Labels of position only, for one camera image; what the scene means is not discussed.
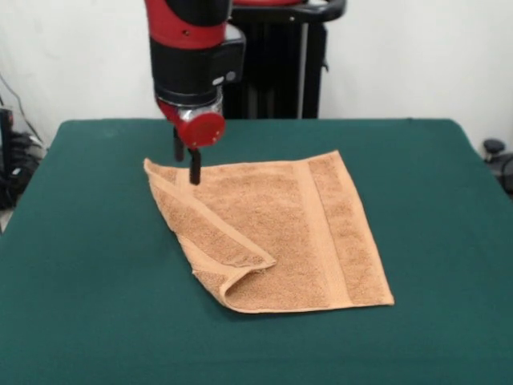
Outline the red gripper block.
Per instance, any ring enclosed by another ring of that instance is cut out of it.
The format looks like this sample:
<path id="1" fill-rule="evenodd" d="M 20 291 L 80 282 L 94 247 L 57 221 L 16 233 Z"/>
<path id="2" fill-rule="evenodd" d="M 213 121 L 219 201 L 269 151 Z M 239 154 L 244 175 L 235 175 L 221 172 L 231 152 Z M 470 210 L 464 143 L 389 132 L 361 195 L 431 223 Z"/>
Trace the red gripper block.
<path id="1" fill-rule="evenodd" d="M 201 154 L 197 148 L 216 144 L 224 134 L 225 119 L 222 115 L 222 100 L 198 108 L 175 107 L 158 99 L 157 105 L 164 116 L 174 125 L 173 145 L 177 162 L 184 160 L 185 146 L 191 157 L 189 181 L 200 184 Z"/>

